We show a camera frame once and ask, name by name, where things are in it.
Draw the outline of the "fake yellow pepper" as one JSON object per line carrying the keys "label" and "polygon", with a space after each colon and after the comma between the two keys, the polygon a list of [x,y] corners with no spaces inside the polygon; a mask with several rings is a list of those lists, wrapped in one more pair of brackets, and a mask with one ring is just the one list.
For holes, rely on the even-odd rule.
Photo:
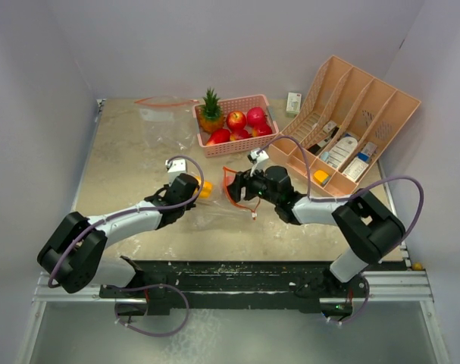
{"label": "fake yellow pepper", "polygon": [[211,193],[213,191],[213,184],[209,181],[204,181],[202,184],[202,191],[199,194],[200,199],[208,199],[211,196]]}

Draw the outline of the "clear zip bag mixed fruit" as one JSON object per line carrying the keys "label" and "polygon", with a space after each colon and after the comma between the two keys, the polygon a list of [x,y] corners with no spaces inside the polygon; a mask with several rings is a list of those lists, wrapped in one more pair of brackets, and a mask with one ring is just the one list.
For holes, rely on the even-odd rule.
{"label": "clear zip bag mixed fruit", "polygon": [[229,196],[227,185],[233,181],[235,174],[236,171],[223,166],[222,177],[217,183],[205,179],[214,187],[208,199],[196,200],[194,214],[189,217],[189,226],[194,231],[229,231],[256,221],[260,199],[254,206],[249,206],[244,202],[234,202]]}

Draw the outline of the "fake red yellow mango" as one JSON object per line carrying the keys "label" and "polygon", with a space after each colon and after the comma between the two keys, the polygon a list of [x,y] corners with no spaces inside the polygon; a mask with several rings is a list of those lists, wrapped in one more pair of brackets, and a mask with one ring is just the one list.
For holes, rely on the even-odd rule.
{"label": "fake red yellow mango", "polygon": [[230,141],[231,132],[228,129],[221,128],[214,131],[209,137],[206,146],[213,146],[221,143],[227,143]]}

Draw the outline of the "fake red apple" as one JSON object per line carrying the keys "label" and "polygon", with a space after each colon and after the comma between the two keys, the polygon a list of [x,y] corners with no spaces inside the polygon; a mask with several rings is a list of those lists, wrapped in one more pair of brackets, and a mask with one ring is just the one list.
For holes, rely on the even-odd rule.
{"label": "fake red apple", "polygon": [[250,137],[250,134],[245,129],[234,130],[230,134],[230,141],[245,140]]}
{"label": "fake red apple", "polygon": [[268,124],[257,124],[252,128],[253,137],[263,137],[271,135],[272,133],[273,131]]}
{"label": "fake red apple", "polygon": [[246,127],[246,115],[241,111],[232,111],[226,117],[227,127],[231,130],[244,129]]}
{"label": "fake red apple", "polygon": [[267,115],[263,108],[250,108],[246,113],[246,121],[250,127],[255,127],[259,124],[267,123]]}

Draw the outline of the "pink plastic basket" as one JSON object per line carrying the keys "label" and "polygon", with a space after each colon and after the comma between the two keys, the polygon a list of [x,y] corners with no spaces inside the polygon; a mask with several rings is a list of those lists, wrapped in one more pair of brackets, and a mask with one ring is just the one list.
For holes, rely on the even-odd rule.
{"label": "pink plastic basket", "polygon": [[263,94],[223,99],[218,105],[221,117],[214,127],[203,122],[203,104],[192,107],[196,138],[207,158],[262,147],[279,133],[270,113],[270,104]]}

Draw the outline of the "clear zip bag red apples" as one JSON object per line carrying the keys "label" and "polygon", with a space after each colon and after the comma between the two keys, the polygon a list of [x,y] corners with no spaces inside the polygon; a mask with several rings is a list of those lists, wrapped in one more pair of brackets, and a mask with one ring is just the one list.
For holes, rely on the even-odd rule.
{"label": "clear zip bag red apples", "polygon": [[195,141],[192,108],[196,99],[177,96],[153,96],[139,99],[142,136],[149,148],[166,146],[175,150],[190,149]]}

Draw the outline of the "fake pineapple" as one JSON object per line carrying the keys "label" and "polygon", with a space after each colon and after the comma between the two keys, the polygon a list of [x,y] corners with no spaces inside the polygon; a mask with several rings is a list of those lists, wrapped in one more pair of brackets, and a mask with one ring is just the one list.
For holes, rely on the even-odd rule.
{"label": "fake pineapple", "polygon": [[203,97],[204,104],[201,106],[198,116],[199,126],[206,133],[214,133],[224,125],[224,114],[219,103],[219,97],[212,88],[207,88]]}

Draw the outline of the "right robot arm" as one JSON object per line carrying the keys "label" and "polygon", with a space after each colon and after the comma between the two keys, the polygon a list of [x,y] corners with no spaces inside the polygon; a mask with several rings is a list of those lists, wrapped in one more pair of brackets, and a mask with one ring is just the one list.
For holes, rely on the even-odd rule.
{"label": "right robot arm", "polygon": [[287,224],[337,226],[349,248],[330,264],[330,273],[324,278],[324,288],[333,297],[348,291],[356,275],[379,262],[405,235],[403,223],[373,193],[343,201],[309,199],[295,190],[281,166],[238,171],[225,179],[224,189],[235,204],[254,198],[273,204]]}

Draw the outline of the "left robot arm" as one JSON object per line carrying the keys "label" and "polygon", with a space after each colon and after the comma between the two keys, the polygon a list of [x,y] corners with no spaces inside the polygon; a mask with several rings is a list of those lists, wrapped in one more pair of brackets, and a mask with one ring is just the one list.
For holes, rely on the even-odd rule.
{"label": "left robot arm", "polygon": [[114,285],[126,297],[142,291],[138,268],[127,258],[102,260],[106,248],[142,232],[160,230],[195,206],[198,180],[182,173],[135,206],[109,215],[67,214],[36,260],[50,274],[50,287],[76,293],[89,284]]}

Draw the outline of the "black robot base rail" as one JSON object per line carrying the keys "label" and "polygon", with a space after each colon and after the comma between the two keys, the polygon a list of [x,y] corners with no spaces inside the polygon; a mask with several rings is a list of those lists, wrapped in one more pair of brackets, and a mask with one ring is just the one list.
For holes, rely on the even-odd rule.
{"label": "black robot base rail", "polygon": [[100,295],[117,303],[149,304],[149,315],[171,309],[291,309],[347,317],[369,285],[358,275],[338,281],[329,262],[143,261],[129,291],[103,284]]}

